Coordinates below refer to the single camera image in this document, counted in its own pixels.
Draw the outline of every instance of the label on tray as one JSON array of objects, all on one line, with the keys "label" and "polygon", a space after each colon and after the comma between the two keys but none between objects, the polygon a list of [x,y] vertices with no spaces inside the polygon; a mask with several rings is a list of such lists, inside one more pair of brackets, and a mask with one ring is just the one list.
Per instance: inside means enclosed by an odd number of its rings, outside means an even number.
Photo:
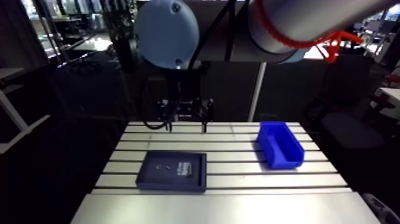
[{"label": "label on tray", "polygon": [[191,176],[192,164],[189,162],[179,162],[178,169],[176,169],[178,176]]}]

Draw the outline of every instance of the black tray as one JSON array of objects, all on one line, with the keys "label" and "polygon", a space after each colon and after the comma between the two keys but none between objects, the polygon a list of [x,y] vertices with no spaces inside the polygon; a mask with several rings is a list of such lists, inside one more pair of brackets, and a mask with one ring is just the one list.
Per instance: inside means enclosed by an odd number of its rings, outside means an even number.
[{"label": "black tray", "polygon": [[142,190],[204,192],[206,166],[205,153],[148,151],[136,186]]}]

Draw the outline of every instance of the office chair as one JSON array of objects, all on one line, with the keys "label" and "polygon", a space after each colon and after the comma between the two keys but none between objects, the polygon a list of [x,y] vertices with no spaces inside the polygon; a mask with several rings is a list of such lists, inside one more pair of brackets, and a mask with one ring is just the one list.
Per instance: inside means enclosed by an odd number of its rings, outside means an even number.
[{"label": "office chair", "polygon": [[[361,55],[341,55],[329,65],[320,96],[308,104],[305,118],[311,127],[321,129],[343,150],[370,150],[382,147],[385,141],[381,134],[366,121],[383,108],[394,108],[380,97],[370,95],[377,103],[363,117],[351,116],[345,112],[356,106],[365,95],[365,84],[374,60]],[[319,112],[312,116],[312,110]]]},{"label": "office chair", "polygon": [[318,140],[324,144],[324,153],[349,186],[361,192],[373,188],[374,181],[379,182],[381,173],[377,167],[382,167],[387,156],[384,137],[366,121],[382,108],[394,107],[379,97],[370,96],[378,105],[373,111],[361,117],[349,113],[349,108],[368,95],[365,84],[373,64],[370,57],[338,56],[327,68],[320,95],[304,110],[309,129],[320,131]]}]

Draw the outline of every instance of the red cable tie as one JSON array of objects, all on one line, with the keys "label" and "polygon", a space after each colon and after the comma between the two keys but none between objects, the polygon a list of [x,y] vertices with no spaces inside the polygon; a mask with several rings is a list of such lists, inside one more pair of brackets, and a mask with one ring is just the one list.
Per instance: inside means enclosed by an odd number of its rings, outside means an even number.
[{"label": "red cable tie", "polygon": [[[330,41],[330,45],[327,49],[327,52],[329,56],[326,58],[326,61],[328,63],[333,63],[336,61],[336,54],[339,52],[339,44],[342,40],[342,38],[345,39],[350,39],[351,41],[354,41],[356,43],[362,43],[364,40],[359,38],[356,35],[353,35],[351,33],[345,32],[343,30],[335,31],[331,34],[326,35],[325,37],[319,38],[314,41],[295,41],[292,40],[285,35],[281,34],[269,21],[267,16],[264,13],[263,10],[263,2],[262,0],[255,0],[255,7],[257,10],[257,13],[260,16],[261,19],[261,24],[264,26],[265,30],[271,34],[273,38],[275,38],[277,41],[283,43],[284,45],[287,45],[292,48],[310,48],[318,43],[322,43],[325,41]],[[337,41],[337,45],[333,46],[332,42]]]}]

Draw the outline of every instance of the white desk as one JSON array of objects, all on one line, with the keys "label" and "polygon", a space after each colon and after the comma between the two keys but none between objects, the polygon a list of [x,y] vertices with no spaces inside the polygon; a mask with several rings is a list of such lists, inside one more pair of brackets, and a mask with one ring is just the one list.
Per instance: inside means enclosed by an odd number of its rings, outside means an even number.
[{"label": "white desk", "polygon": [[[7,76],[13,75],[22,71],[21,68],[10,68],[10,69],[0,69],[0,79],[5,78]],[[11,120],[15,123],[15,125],[21,130],[21,132],[15,136],[10,142],[0,143],[0,154],[5,153],[9,148],[11,148],[15,143],[17,143],[22,137],[29,134],[36,126],[44,122],[49,115],[46,115],[34,122],[32,125],[28,126],[24,119],[18,114],[18,111],[14,108],[11,102],[5,95],[5,92],[0,89],[0,106],[5,110],[5,112],[9,115]]]},{"label": "white desk", "polygon": [[[259,123],[210,123],[201,134],[200,123],[174,123],[168,133],[130,122],[72,223],[378,224],[300,124],[286,124],[305,150],[297,169],[266,168],[256,142]],[[207,153],[205,193],[138,190],[148,150]]]},{"label": "white desk", "polygon": [[400,120],[400,89],[380,88],[380,90],[389,96],[387,101],[396,106],[393,109],[384,108],[380,113],[393,119]]},{"label": "white desk", "polygon": [[379,224],[356,192],[292,195],[88,194],[73,224]]},{"label": "white desk", "polygon": [[16,74],[24,70],[23,68],[4,68],[0,69],[0,79],[4,79],[10,75]]},{"label": "white desk", "polygon": [[380,88],[384,93],[397,100],[400,103],[400,89]]}]

